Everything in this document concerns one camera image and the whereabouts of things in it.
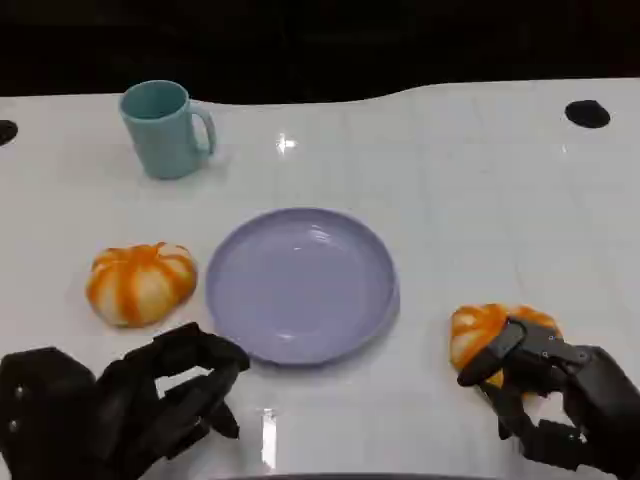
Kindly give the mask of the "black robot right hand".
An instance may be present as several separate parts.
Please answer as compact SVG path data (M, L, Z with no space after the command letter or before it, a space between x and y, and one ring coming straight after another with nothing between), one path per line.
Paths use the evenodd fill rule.
M550 328L510 317L457 382L480 388L498 418L500 438L517 438L526 459L638 478L639 390L604 349L571 345ZM533 422L524 394L554 392L571 422Z

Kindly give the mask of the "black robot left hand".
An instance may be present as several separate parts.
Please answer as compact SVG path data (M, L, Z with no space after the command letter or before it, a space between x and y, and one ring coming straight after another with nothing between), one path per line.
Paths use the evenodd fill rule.
M117 479L138 479L209 433L240 427L225 402L247 353L196 323L170 330L112 362L97 380L91 452Z

